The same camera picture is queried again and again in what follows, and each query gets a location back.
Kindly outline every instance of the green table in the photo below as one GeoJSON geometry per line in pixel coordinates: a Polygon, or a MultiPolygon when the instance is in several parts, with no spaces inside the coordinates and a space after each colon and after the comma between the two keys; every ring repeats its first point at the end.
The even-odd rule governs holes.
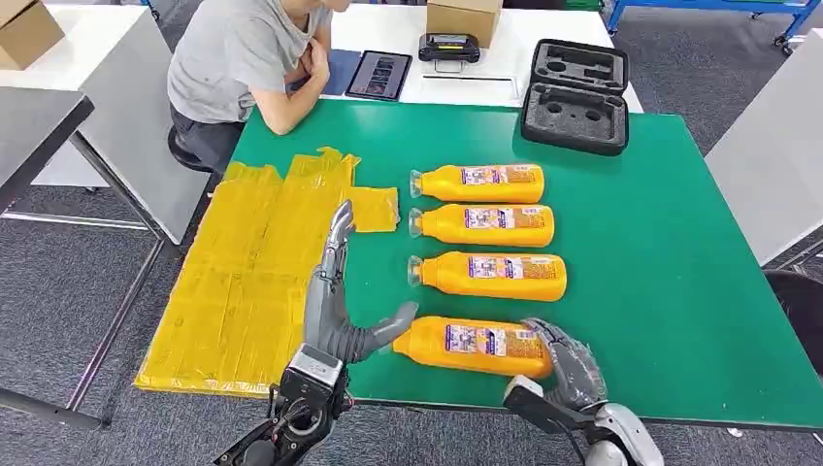
{"type": "MultiPolygon", "coordinates": [[[[346,268],[351,318],[372,325],[403,301],[420,314],[517,321],[540,316],[590,344],[609,398],[649,420],[823,427],[823,386],[777,304],[683,120],[631,115],[618,157],[523,140],[516,109],[321,100],[278,137],[255,113],[234,154],[285,174],[294,153],[331,146],[362,157],[356,182],[398,186],[394,233],[355,234],[346,268]],[[568,264],[556,303],[453,296],[410,288],[410,255],[505,251],[412,239],[409,171],[448,163],[538,163],[542,203],[556,216],[544,250],[568,264]]],[[[500,408],[508,378],[418,365],[390,349],[352,365],[350,389],[367,401],[500,408]]]]}

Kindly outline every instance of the metal frame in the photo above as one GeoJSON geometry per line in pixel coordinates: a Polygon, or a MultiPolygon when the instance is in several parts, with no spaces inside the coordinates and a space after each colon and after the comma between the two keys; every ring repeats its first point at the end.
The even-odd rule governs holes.
{"type": "Polygon", "coordinates": [[[804,262],[807,260],[817,256],[820,252],[823,252],[823,240],[819,240],[807,248],[801,250],[797,254],[791,256],[783,263],[777,266],[778,270],[788,269],[797,265],[803,265],[804,262]]]}
{"type": "Polygon", "coordinates": [[[606,29],[609,34],[617,32],[617,22],[623,15],[626,7],[660,7],[660,8],[682,8],[690,10],[730,10],[735,12],[751,12],[757,17],[763,13],[783,13],[794,17],[794,20],[782,34],[774,38],[774,44],[778,47],[786,46],[803,25],[804,21],[811,15],[814,8],[820,4],[820,0],[808,0],[806,3],[786,1],[784,3],[768,2],[730,2],[724,0],[615,0],[614,10],[611,11],[606,29]]]}
{"type": "MultiPolygon", "coordinates": [[[[118,5],[121,6],[123,4],[122,0],[109,0],[109,5],[118,5]]],[[[154,17],[155,21],[160,20],[160,12],[151,5],[151,0],[140,0],[140,4],[144,7],[148,7],[148,10],[151,12],[151,16],[154,17]]]]}
{"type": "Polygon", "coordinates": [[[85,218],[77,216],[51,216],[45,214],[26,214],[18,212],[6,212],[2,215],[2,217],[31,221],[48,221],[54,223],[66,223],[84,226],[100,226],[110,228],[125,228],[132,230],[147,230],[150,231],[155,237],[154,245],[149,251],[145,261],[143,262],[143,265],[141,266],[140,271],[137,274],[137,277],[131,283],[131,285],[128,288],[128,291],[126,292],[125,296],[120,302],[115,317],[112,320],[112,323],[109,325],[109,329],[103,336],[103,339],[98,345],[97,350],[94,352],[94,355],[91,357],[91,360],[86,365],[85,370],[82,373],[81,379],[78,382],[78,385],[72,393],[72,396],[69,399],[69,402],[66,404],[65,408],[54,405],[52,403],[37,400],[29,396],[15,393],[4,388],[0,388],[0,405],[7,406],[9,408],[13,408],[36,416],[44,417],[50,420],[55,420],[64,424],[70,424],[77,427],[94,430],[102,427],[107,422],[102,418],[84,415],[79,412],[80,406],[83,400],[85,399],[85,395],[88,393],[88,389],[91,386],[91,383],[94,382],[94,379],[97,377],[97,374],[100,371],[100,367],[103,364],[103,361],[106,359],[109,350],[112,348],[112,343],[115,340],[117,333],[120,331],[120,328],[122,327],[123,322],[128,316],[129,311],[131,311],[132,305],[134,304],[135,299],[140,293],[140,290],[143,287],[143,284],[146,281],[148,274],[151,272],[154,263],[157,261],[157,257],[159,256],[160,252],[164,248],[168,250],[173,250],[177,254],[179,254],[180,251],[174,245],[172,240],[169,239],[169,237],[166,236],[166,234],[160,229],[160,227],[157,226],[157,224],[151,219],[151,216],[146,211],[146,209],[144,209],[140,202],[131,194],[131,192],[129,192],[125,184],[123,184],[120,178],[109,166],[109,164],[106,163],[103,157],[100,156],[100,153],[94,149],[94,147],[87,141],[87,139],[82,135],[80,131],[76,131],[75,133],[73,133],[69,137],[69,142],[71,142],[72,145],[80,152],[83,158],[85,158],[88,161],[88,163],[91,164],[92,167],[94,167],[97,173],[100,174],[103,180],[105,180],[106,183],[109,184],[109,186],[123,200],[123,202],[125,202],[129,207],[132,208],[135,214],[137,214],[137,217],[140,219],[140,222],[108,220],[102,218],[85,218]]]}

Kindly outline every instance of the black table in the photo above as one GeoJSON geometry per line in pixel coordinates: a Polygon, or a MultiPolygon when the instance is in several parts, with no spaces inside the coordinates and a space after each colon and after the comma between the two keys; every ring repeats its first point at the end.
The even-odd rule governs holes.
{"type": "Polygon", "coordinates": [[[106,334],[88,362],[65,407],[53,405],[0,387],[0,405],[36,416],[87,429],[102,426],[104,419],[79,412],[88,388],[112,346],[160,252],[177,247],[151,219],[146,209],[126,189],[122,180],[87,141],[79,129],[94,111],[81,92],[0,87],[0,206],[6,210],[43,170],[54,153],[69,141],[91,164],[140,221],[107,220],[78,216],[11,213],[3,217],[78,225],[150,231],[156,241],[137,277],[129,286],[106,334]]]}

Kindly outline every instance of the yellow tape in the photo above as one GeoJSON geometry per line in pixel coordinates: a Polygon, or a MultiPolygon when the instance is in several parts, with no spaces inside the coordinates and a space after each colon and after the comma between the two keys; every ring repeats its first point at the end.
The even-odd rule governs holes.
{"type": "Polygon", "coordinates": [[[397,188],[353,187],[348,191],[358,233],[394,231],[400,216],[397,188]]]}
{"type": "Polygon", "coordinates": [[[397,189],[352,188],[359,158],[322,148],[288,176],[229,165],[135,385],[265,397],[303,337],[306,285],[347,197],[357,231],[392,231],[397,189]]]}

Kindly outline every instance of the tablet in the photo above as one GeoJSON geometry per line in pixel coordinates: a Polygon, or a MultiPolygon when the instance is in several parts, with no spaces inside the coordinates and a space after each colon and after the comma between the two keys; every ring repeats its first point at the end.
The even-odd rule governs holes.
{"type": "Polygon", "coordinates": [[[412,64],[411,55],[366,50],[354,70],[346,95],[362,99],[397,101],[412,64]]]}

